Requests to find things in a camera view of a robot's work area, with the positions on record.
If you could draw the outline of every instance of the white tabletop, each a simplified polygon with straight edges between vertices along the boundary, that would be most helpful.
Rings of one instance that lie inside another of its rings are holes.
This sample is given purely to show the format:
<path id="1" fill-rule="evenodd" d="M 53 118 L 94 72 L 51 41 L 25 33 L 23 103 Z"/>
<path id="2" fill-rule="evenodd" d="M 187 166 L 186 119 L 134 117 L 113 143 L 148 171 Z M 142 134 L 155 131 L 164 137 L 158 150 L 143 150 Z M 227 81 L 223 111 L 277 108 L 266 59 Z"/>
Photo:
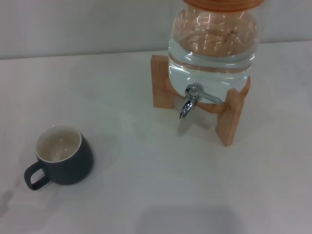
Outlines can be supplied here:
<path id="1" fill-rule="evenodd" d="M 310 233 L 312 41 L 260 45 L 228 148 L 215 115 L 181 125 L 153 108 L 152 54 L 166 52 L 0 61 L 0 233 Z M 95 168 L 33 192 L 24 170 L 58 124 L 81 130 Z"/>

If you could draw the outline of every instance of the metal spigot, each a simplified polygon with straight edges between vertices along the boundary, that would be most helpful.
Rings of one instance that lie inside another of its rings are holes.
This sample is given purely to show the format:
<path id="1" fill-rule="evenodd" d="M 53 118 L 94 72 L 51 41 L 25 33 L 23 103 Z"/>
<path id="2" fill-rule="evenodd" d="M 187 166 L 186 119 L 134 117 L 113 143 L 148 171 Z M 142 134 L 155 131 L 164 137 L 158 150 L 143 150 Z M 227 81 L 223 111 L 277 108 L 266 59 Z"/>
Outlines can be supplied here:
<path id="1" fill-rule="evenodd" d="M 180 114 L 180 118 L 185 119 L 190 112 L 195 108 L 198 101 L 203 98 L 221 105 L 222 100 L 213 95 L 204 92 L 204 87 L 201 84 L 189 84 L 185 89 L 185 98 L 183 100 L 183 108 Z"/>

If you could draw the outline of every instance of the wooden dispenser stand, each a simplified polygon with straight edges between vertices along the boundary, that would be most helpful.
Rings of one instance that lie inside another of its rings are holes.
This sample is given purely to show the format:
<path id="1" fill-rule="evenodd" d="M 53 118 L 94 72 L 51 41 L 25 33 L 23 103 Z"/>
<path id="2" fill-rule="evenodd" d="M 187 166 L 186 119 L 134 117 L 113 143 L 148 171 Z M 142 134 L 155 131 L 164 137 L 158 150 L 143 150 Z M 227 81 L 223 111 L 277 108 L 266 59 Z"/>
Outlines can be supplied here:
<path id="1" fill-rule="evenodd" d="M 183 98 L 171 85 L 168 72 L 168 56 L 153 55 L 151 59 L 154 107 L 173 109 L 174 96 Z M 216 132 L 225 146 L 232 145 L 238 126 L 244 99 L 250 88 L 250 77 L 239 93 L 228 90 L 222 105 L 199 102 L 197 106 L 209 113 L 218 114 Z"/>

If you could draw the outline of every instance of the dark gray mug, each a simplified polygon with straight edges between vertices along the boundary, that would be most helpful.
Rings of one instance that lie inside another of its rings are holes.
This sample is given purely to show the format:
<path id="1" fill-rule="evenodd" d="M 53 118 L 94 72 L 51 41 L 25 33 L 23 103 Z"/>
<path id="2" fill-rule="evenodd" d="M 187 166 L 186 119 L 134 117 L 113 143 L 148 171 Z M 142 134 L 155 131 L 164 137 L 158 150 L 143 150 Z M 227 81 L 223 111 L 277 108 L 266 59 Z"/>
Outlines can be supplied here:
<path id="1" fill-rule="evenodd" d="M 31 190 L 38 190 L 49 181 L 61 185 L 84 179 L 93 166 L 92 150 L 81 132 L 69 126 L 53 126 L 43 132 L 36 145 L 38 162 L 24 173 Z M 42 169 L 44 177 L 31 183 L 31 176 Z"/>

